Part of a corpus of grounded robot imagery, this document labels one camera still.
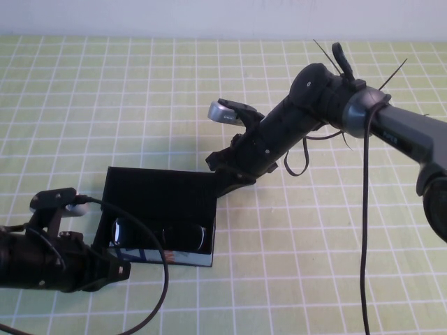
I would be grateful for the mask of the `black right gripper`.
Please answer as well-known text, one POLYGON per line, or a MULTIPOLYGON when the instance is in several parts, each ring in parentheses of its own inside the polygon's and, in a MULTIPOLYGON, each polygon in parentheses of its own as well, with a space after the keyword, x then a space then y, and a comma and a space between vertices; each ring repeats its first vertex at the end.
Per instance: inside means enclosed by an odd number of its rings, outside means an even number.
POLYGON ((245 126, 230 146, 211 153, 206 162, 214 173, 216 196, 254 185, 257 177, 274 170, 276 161, 315 129, 315 118, 290 103, 281 103, 267 116, 241 103, 213 103, 208 118, 215 122, 245 126))

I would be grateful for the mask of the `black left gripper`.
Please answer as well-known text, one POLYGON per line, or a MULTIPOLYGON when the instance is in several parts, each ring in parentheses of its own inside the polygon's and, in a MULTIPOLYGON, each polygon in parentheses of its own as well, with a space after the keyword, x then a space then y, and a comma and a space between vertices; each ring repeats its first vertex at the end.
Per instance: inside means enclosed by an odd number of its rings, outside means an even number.
POLYGON ((125 281, 131 263, 101 254, 84 243, 84 236, 73 231, 57 237, 42 235, 45 247, 38 288, 60 292, 97 292, 114 281, 125 281))

